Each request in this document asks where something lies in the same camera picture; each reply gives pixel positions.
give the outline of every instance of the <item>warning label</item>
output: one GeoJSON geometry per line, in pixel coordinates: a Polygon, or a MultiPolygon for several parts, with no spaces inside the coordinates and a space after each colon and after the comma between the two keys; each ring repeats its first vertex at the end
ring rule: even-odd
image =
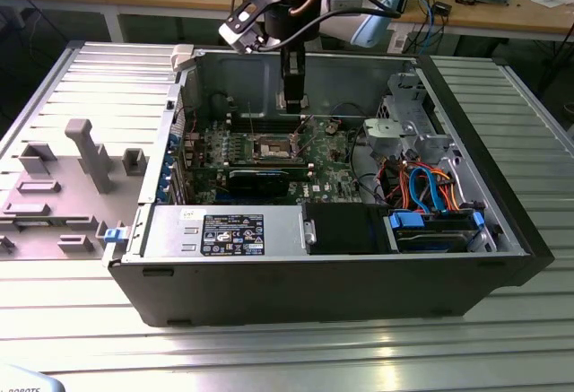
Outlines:
{"type": "Polygon", "coordinates": [[[263,215],[206,215],[201,253],[204,256],[265,254],[263,215]]]}

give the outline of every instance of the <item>table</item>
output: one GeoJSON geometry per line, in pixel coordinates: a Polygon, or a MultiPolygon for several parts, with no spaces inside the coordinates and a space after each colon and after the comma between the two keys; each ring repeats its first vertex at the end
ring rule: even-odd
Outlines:
{"type": "MultiPolygon", "coordinates": [[[[550,9],[530,0],[510,0],[508,6],[469,6],[457,4],[455,0],[437,1],[452,6],[445,33],[455,35],[562,41],[574,22],[572,7],[565,5],[550,9]]],[[[403,16],[389,26],[395,31],[389,51],[402,50],[406,35],[419,30],[421,22],[424,22],[424,16],[418,2],[409,0],[403,16]]]]}
{"type": "MultiPolygon", "coordinates": [[[[440,1],[453,6],[445,32],[458,35],[562,40],[574,20],[568,6],[548,9],[529,0],[511,0],[509,6],[466,6],[454,0],[440,1]]],[[[120,14],[224,19],[230,8],[230,0],[34,0],[34,3],[46,9],[101,13],[114,42],[126,41],[120,14]]],[[[0,4],[16,9],[30,6],[25,0],[0,0],[0,4]]],[[[417,2],[411,0],[403,17],[389,25],[395,31],[389,51],[400,52],[406,34],[418,30],[424,18],[417,2]]]]}

